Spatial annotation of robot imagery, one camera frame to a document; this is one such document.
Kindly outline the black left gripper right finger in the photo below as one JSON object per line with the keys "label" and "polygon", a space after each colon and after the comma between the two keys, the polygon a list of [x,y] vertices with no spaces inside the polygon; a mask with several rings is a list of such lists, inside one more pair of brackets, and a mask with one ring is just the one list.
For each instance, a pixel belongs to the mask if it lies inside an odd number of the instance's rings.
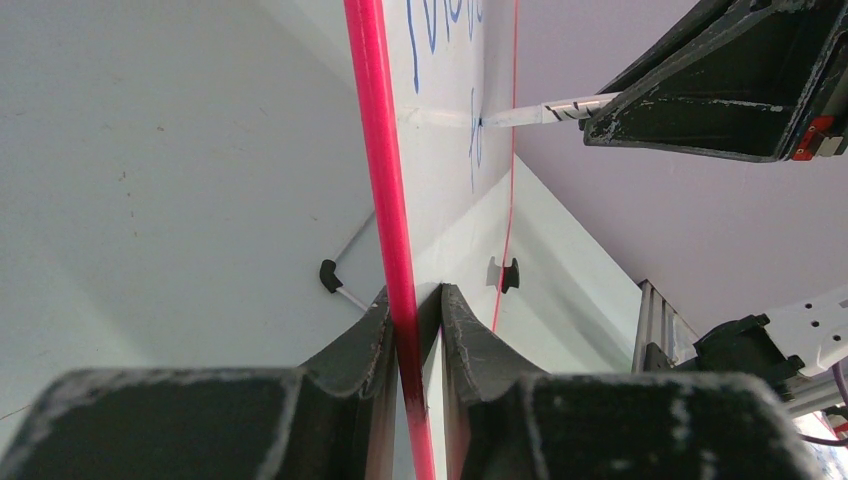
{"label": "black left gripper right finger", "polygon": [[771,389],[739,373],[553,375],[440,291],[451,479],[818,479]]}

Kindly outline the pink framed whiteboard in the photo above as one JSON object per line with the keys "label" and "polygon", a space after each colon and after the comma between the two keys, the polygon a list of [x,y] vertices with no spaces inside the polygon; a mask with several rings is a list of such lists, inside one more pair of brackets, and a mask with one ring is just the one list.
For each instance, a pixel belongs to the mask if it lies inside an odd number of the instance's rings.
{"label": "pink framed whiteboard", "polygon": [[514,1],[344,5],[416,479],[448,473],[443,394],[426,368],[435,291],[456,285],[497,322],[508,252],[515,104]]}

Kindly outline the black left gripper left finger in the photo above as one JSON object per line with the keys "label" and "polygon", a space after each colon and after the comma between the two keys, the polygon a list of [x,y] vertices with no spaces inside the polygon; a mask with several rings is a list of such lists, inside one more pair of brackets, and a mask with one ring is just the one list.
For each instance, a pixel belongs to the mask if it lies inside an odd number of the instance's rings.
{"label": "black left gripper left finger", "polygon": [[297,367],[75,370],[37,398],[5,479],[387,479],[395,335],[380,293]]}

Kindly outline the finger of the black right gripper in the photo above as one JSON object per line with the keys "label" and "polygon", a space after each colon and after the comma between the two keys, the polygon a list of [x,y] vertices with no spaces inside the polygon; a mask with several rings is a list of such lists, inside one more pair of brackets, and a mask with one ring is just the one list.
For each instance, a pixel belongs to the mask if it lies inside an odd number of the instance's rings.
{"label": "finger of the black right gripper", "polygon": [[847,150],[847,5],[701,1],[605,86],[588,146],[749,163]]}

